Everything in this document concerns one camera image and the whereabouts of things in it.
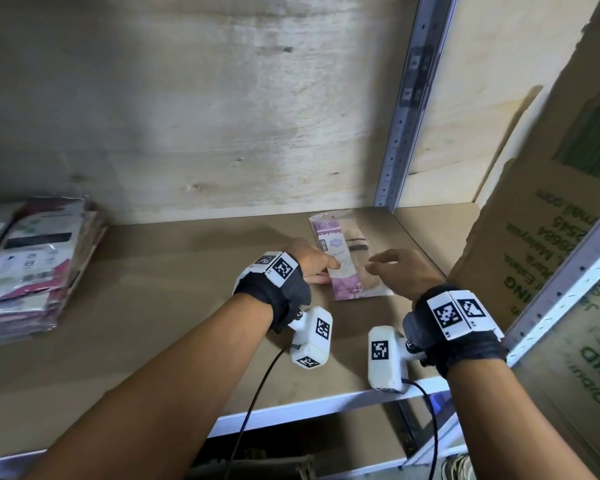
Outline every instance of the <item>finger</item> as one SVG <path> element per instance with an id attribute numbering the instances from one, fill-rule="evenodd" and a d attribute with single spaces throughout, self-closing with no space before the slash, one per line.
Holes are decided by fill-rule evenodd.
<path id="1" fill-rule="evenodd" d="M 330 269 L 340 269 L 340 262 L 335 257 L 327 254 L 327 267 Z"/>
<path id="2" fill-rule="evenodd" d="M 369 274 L 373 274 L 374 276 L 380 276 L 385 271 L 387 271 L 387 269 L 389 268 L 389 266 L 393 266 L 393 265 L 392 264 L 379 263 L 379 262 L 370 262 L 369 264 L 367 264 L 365 266 L 365 269 L 367 270 L 367 272 Z"/>
<path id="3" fill-rule="evenodd" d="M 398 261 L 398 255 L 400 254 L 397 249 L 387 249 L 386 251 L 376 254 L 375 256 L 371 256 L 369 261 L 371 262 L 392 262 Z"/>
<path id="4" fill-rule="evenodd" d="M 313 276 L 307 276 L 304 281 L 316 285 L 328 285 L 331 282 L 331 277 L 329 275 L 314 274 Z"/>

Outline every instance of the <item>left hand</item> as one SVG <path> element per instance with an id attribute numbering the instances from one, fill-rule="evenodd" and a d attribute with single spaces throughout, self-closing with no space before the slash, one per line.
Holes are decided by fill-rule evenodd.
<path id="1" fill-rule="evenodd" d="M 330 283 L 331 279 L 326 268 L 340 268 L 340 263 L 335 257 L 320 251 L 302 237 L 296 237 L 282 250 L 291 254 L 300 263 L 304 281 L 307 283 Z"/>

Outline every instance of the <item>barcode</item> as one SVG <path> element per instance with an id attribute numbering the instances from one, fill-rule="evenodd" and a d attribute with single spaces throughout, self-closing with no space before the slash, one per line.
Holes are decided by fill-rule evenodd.
<path id="1" fill-rule="evenodd" d="M 32 281 L 46 280 L 54 275 L 53 271 L 44 271 L 42 273 L 25 274 L 22 277 L 23 283 L 30 283 Z"/>
<path id="2" fill-rule="evenodd" d="M 600 178 L 600 94 L 584 105 L 552 159 Z"/>

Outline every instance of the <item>bundle of wires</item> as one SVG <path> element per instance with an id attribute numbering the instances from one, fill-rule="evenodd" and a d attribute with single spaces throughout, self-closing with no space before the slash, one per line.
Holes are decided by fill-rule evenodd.
<path id="1" fill-rule="evenodd" d="M 442 480 L 475 480 L 469 455 L 457 455 L 445 458 L 442 463 Z"/>

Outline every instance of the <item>plywood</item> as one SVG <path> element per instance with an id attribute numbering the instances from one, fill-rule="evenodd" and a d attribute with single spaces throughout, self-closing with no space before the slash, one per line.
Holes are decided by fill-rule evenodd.
<path id="1" fill-rule="evenodd" d="M 290 236 L 312 239 L 308 217 L 110 229 L 58 329 L 0 347 L 0 455 L 48 447 L 106 390 L 220 306 L 231 296 L 235 277 L 264 251 L 281 248 Z M 356 218 L 375 250 L 416 247 L 384 209 L 356 211 Z M 257 409 L 369 389 L 368 331 L 376 325 L 400 326 L 411 309 L 398 296 L 332 303 L 329 287 L 316 286 L 312 293 L 313 304 L 325 306 L 334 318 L 331 357 L 314 371 L 283 357 Z M 292 331 L 286 332 L 270 333 L 263 341 L 224 415 L 247 410 L 273 357 L 290 344 Z M 439 378 L 419 363 L 409 374 Z"/>
<path id="2" fill-rule="evenodd" d="M 370 205 L 418 0 L 0 0 L 0 200 Z"/>
<path id="3" fill-rule="evenodd" d="M 444 274 L 464 251 L 466 239 L 480 215 L 474 203 L 396 209 L 395 218 Z"/>
<path id="4" fill-rule="evenodd" d="M 552 86 L 598 1 L 458 1 L 400 207 L 473 201 L 512 118 L 534 86 Z"/>

